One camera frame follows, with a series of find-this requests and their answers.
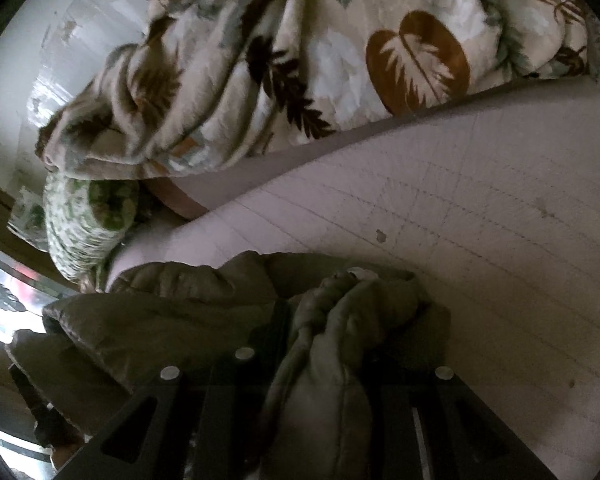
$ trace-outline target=pillow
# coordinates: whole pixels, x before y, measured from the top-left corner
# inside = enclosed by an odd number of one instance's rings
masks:
[[[43,203],[49,254],[58,271],[78,283],[133,225],[138,209],[135,180],[75,180],[49,173]]]

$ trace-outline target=green patterned pillow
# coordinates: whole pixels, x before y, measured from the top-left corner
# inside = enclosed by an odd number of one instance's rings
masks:
[[[133,225],[135,180],[75,180],[49,173],[43,197],[49,254],[72,282],[103,264]]]

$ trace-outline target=floral blanket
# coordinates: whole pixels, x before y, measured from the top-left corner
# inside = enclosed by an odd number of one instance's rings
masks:
[[[517,76],[586,70],[580,0],[149,0],[119,47],[42,128],[80,179],[220,170],[414,114]]]

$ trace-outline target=round silver bolt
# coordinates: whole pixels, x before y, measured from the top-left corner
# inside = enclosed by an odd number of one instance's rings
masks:
[[[165,381],[173,381],[180,375],[180,370],[175,366],[167,366],[160,372],[160,378]]]
[[[256,355],[256,351],[250,346],[243,346],[235,351],[235,358],[238,359],[238,361],[249,361],[250,359],[253,359],[254,355]]]
[[[454,371],[448,366],[441,366],[436,368],[436,377],[443,381],[449,381],[454,376]]]

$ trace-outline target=blanket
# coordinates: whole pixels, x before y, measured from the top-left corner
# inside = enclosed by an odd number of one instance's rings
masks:
[[[586,70],[580,0],[149,0],[149,22],[41,130],[50,168],[222,170],[517,76]]]
[[[368,280],[347,272],[353,267],[378,278],[358,286]],[[349,299],[336,308],[343,296]],[[352,370],[361,352],[377,346],[407,368],[443,364],[448,311],[431,304],[411,272],[322,254],[253,251],[219,269],[178,263],[130,269],[109,294],[47,305],[47,333],[19,330],[7,352],[46,400],[93,435],[163,367],[203,370],[246,345],[253,329],[269,323],[279,299],[296,313],[292,357],[280,368],[279,383],[299,377],[293,363],[305,361],[312,341],[314,358],[341,347],[331,359],[341,356]],[[282,405],[276,396],[267,405],[270,426]]]

